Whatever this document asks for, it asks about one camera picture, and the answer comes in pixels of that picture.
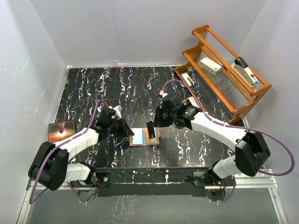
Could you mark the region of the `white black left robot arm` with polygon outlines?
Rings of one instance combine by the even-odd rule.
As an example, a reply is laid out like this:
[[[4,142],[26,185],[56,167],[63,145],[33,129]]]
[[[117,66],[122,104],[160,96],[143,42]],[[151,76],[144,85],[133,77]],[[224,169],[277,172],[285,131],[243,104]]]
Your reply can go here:
[[[97,145],[108,137],[133,136],[121,114],[120,105],[103,107],[100,116],[79,133],[56,143],[41,144],[29,168],[28,176],[51,191],[66,182],[79,181],[85,186],[96,182],[95,168],[85,162],[70,164],[70,160],[87,148]]]

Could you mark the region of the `pink leather card holder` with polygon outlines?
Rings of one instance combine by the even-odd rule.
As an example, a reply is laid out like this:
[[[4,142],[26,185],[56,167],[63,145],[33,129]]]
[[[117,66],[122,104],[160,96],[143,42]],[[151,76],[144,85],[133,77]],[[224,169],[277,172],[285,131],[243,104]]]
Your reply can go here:
[[[131,147],[160,144],[160,137],[162,135],[159,132],[159,128],[154,128],[155,137],[151,139],[149,138],[149,132],[147,128],[132,128],[131,131],[134,133],[133,136],[129,137],[129,145]]]

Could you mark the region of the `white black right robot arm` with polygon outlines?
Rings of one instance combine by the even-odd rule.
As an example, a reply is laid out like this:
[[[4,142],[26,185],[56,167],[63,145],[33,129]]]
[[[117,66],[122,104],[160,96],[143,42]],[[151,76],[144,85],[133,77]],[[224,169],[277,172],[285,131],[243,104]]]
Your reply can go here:
[[[189,182],[219,185],[225,178],[243,173],[254,177],[270,157],[270,150],[261,133],[231,127],[228,123],[207,116],[189,97],[180,101],[177,95],[165,95],[156,107],[155,118],[147,122],[149,138],[154,138],[154,128],[176,125],[198,131],[218,140],[234,151],[234,156],[216,161],[200,176],[188,177]]]

